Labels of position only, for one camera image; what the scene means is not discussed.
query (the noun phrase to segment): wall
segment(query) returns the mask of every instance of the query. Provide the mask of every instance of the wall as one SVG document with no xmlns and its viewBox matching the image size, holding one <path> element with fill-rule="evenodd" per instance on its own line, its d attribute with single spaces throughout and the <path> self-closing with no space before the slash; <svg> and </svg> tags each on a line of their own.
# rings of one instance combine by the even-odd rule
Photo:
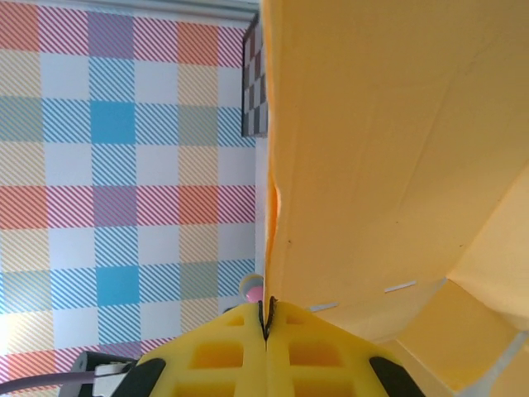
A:
<svg viewBox="0 0 529 397">
<path fill-rule="evenodd" d="M 139 356 L 237 301 L 243 26 L 9 2 L 0 26 L 0 381 Z"/>
<path fill-rule="evenodd" d="M 265 272 L 268 138 L 255 140 L 255 272 Z"/>
</svg>

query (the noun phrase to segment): orange square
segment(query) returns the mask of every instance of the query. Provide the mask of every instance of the orange square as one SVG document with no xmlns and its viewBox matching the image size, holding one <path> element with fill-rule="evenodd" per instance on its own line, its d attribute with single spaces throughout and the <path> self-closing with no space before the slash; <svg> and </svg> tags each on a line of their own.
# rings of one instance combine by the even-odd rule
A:
<svg viewBox="0 0 529 397">
<path fill-rule="evenodd" d="M 23 378 L 40 374 L 52 374 L 55 370 L 55 352 L 31 352 L 11 354 L 8 358 L 9 379 Z"/>
<path fill-rule="evenodd" d="M 176 37 L 179 63 L 217 66 L 218 26 L 179 22 Z"/>
<path fill-rule="evenodd" d="M 217 186 L 180 186 L 179 204 L 181 225 L 218 222 Z"/>
<path fill-rule="evenodd" d="M 0 229 L 48 227 L 44 186 L 0 186 Z"/>
<path fill-rule="evenodd" d="M 0 48 L 39 50 L 37 6 L 17 2 L 0 2 Z"/>
</svg>

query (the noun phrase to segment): purple square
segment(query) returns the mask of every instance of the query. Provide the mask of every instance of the purple square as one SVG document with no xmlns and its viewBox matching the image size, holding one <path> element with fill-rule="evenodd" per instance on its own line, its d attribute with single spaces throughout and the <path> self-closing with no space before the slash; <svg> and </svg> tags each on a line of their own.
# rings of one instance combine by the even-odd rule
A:
<svg viewBox="0 0 529 397">
<path fill-rule="evenodd" d="M 141 356 L 140 342 L 112 343 L 100 345 L 101 353 L 113 354 L 114 356 L 139 358 Z"/>
<path fill-rule="evenodd" d="M 96 227 L 136 225 L 136 187 L 94 186 L 93 209 Z"/>
<path fill-rule="evenodd" d="M 132 17 L 100 12 L 88 13 L 88 52 L 94 56 L 133 59 Z"/>
</svg>

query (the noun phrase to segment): cardboard box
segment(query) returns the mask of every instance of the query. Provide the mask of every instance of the cardboard box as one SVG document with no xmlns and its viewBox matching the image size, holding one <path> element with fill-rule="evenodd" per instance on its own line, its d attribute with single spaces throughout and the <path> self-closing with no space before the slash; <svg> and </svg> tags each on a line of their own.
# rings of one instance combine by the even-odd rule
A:
<svg viewBox="0 0 529 397">
<path fill-rule="evenodd" d="M 267 294 L 337 302 L 321 316 L 400 351 L 434 395 L 479 382 L 529 326 L 527 15 L 263 2 Z"/>
</svg>

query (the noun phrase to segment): striped pattern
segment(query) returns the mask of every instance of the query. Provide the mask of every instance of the striped pattern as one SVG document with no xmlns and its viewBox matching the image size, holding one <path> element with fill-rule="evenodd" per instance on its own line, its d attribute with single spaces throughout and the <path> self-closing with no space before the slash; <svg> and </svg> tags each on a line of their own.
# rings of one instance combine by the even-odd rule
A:
<svg viewBox="0 0 529 397">
<path fill-rule="evenodd" d="M 255 261 L 251 259 L 244 261 L 221 261 L 218 264 L 218 295 L 238 295 L 240 281 L 254 271 Z"/>
<path fill-rule="evenodd" d="M 134 62 L 90 58 L 90 98 L 101 101 L 134 102 Z"/>
<path fill-rule="evenodd" d="M 217 296 L 217 263 L 186 263 L 180 266 L 182 299 L 214 298 Z"/>
<path fill-rule="evenodd" d="M 0 94 L 40 97 L 41 69 L 37 53 L 0 50 Z"/>
<path fill-rule="evenodd" d="M 178 145 L 178 107 L 153 103 L 136 105 L 136 142 L 142 145 Z"/>
<path fill-rule="evenodd" d="M 140 306 L 128 304 L 99 308 L 99 342 L 102 344 L 140 340 Z"/>
<path fill-rule="evenodd" d="M 218 108 L 218 145 L 255 147 L 255 138 L 241 137 L 239 108 Z"/>
<path fill-rule="evenodd" d="M 163 339 L 148 339 L 145 341 L 141 341 L 141 354 L 146 354 L 150 352 L 151 350 L 156 349 L 157 347 L 160 347 L 164 345 L 167 342 L 171 342 L 172 339 L 170 338 L 163 338 Z"/>
<path fill-rule="evenodd" d="M 138 60 L 176 62 L 176 22 L 135 18 L 134 44 Z"/>
<path fill-rule="evenodd" d="M 216 106 L 218 102 L 217 87 L 217 67 L 179 66 L 179 103 L 194 106 Z"/>
<path fill-rule="evenodd" d="M 220 186 L 220 223 L 255 222 L 255 186 Z"/>
<path fill-rule="evenodd" d="M 50 272 L 18 271 L 3 274 L 6 313 L 51 310 Z"/>
<path fill-rule="evenodd" d="M 179 191 L 176 186 L 138 186 L 138 225 L 179 223 Z"/>
<path fill-rule="evenodd" d="M 93 206 L 98 227 L 136 225 L 135 186 L 95 186 Z"/>
<path fill-rule="evenodd" d="M 53 350 L 53 316 L 51 311 L 17 313 L 7 316 L 10 354 Z"/>
<path fill-rule="evenodd" d="M 153 304 L 178 307 L 183 332 L 215 318 L 216 297 L 251 268 L 218 257 L 253 249 L 226 248 L 250 224 L 219 225 L 247 205 L 239 192 L 236 213 L 219 213 L 219 185 L 245 181 L 219 179 L 219 167 L 236 167 L 217 148 L 254 145 L 239 138 L 237 103 L 229 117 L 218 108 L 217 68 L 237 73 L 242 30 L 23 3 L 0 1 L 0 381 L 68 371 L 86 350 L 138 357 L 168 342 L 141 342 L 171 334 L 162 323 L 146 332 L 141 304 L 143 321 L 162 313 Z M 63 81 L 52 60 L 77 65 L 78 78 Z M 170 85 L 156 78 L 165 74 Z M 234 98 L 238 84 L 223 83 Z M 161 238 L 138 236 L 140 225 Z M 139 250 L 153 265 L 139 265 Z M 80 318 L 82 335 L 58 329 Z"/>
<path fill-rule="evenodd" d="M 217 298 L 184 300 L 181 307 L 182 333 L 200 327 L 218 314 Z"/>
<path fill-rule="evenodd" d="M 136 227 L 97 227 L 95 230 L 97 266 L 138 263 Z"/>
<path fill-rule="evenodd" d="M 217 148 L 182 146 L 179 150 L 181 185 L 215 185 L 218 182 Z"/>
<path fill-rule="evenodd" d="M 84 352 L 99 352 L 97 346 L 72 347 L 55 350 L 55 372 L 68 372 L 80 354 Z"/>
<path fill-rule="evenodd" d="M 50 250 L 46 229 L 5 230 L 2 232 L 2 271 L 47 270 Z"/>
<path fill-rule="evenodd" d="M 0 382 L 7 382 L 9 380 L 8 371 L 9 368 L 7 356 L 0 356 Z"/>
<path fill-rule="evenodd" d="M 60 269 L 51 271 L 53 309 L 92 308 L 97 306 L 95 269 Z"/>
<path fill-rule="evenodd" d="M 51 350 L 10 355 L 8 358 L 10 380 L 55 372 L 55 352 Z"/>
<path fill-rule="evenodd" d="M 42 137 L 40 99 L 0 96 L 0 141 L 41 142 Z"/>
<path fill-rule="evenodd" d="M 177 35 L 179 63 L 217 66 L 218 26 L 179 22 Z"/>
<path fill-rule="evenodd" d="M 180 266 L 140 266 L 140 300 L 142 303 L 180 300 Z"/>
<path fill-rule="evenodd" d="M 187 225 L 180 228 L 180 262 L 216 261 L 217 225 Z"/>
<path fill-rule="evenodd" d="M 180 186 L 179 223 L 182 225 L 217 223 L 217 186 Z"/>
<path fill-rule="evenodd" d="M 141 344 L 140 342 L 112 343 L 107 345 L 103 344 L 101 345 L 101 353 L 130 358 L 140 358 Z"/>
<path fill-rule="evenodd" d="M 218 64 L 232 68 L 242 66 L 242 37 L 244 29 L 236 27 L 219 27 Z"/>
<path fill-rule="evenodd" d="M 136 184 L 136 148 L 133 145 L 93 145 L 93 184 L 132 186 Z"/>
<path fill-rule="evenodd" d="M 90 186 L 49 186 L 50 227 L 91 227 L 93 188 Z"/>
<path fill-rule="evenodd" d="M 90 105 L 88 101 L 43 99 L 42 113 L 46 142 L 90 142 Z"/>
<path fill-rule="evenodd" d="M 216 146 L 217 108 L 180 106 L 179 144 L 181 146 Z"/>
<path fill-rule="evenodd" d="M 0 48 L 39 50 L 39 25 L 35 5 L 0 2 L 0 26 Z"/>
<path fill-rule="evenodd" d="M 91 56 L 132 59 L 134 56 L 132 17 L 89 12 L 88 52 Z"/>
<path fill-rule="evenodd" d="M 57 7 L 39 7 L 41 52 L 88 54 L 88 14 Z"/>
<path fill-rule="evenodd" d="M 0 230 L 48 227 L 46 191 L 40 186 L 0 186 Z"/>
<path fill-rule="evenodd" d="M 44 146 L 41 143 L 0 141 L 0 186 L 44 184 Z"/>
<path fill-rule="evenodd" d="M 20 393 L 12 394 L 16 397 L 57 397 L 59 394 L 59 388 L 57 386 L 46 386 L 46 387 L 36 387 L 33 389 L 28 389 L 27 391 L 22 391 Z"/>
</svg>

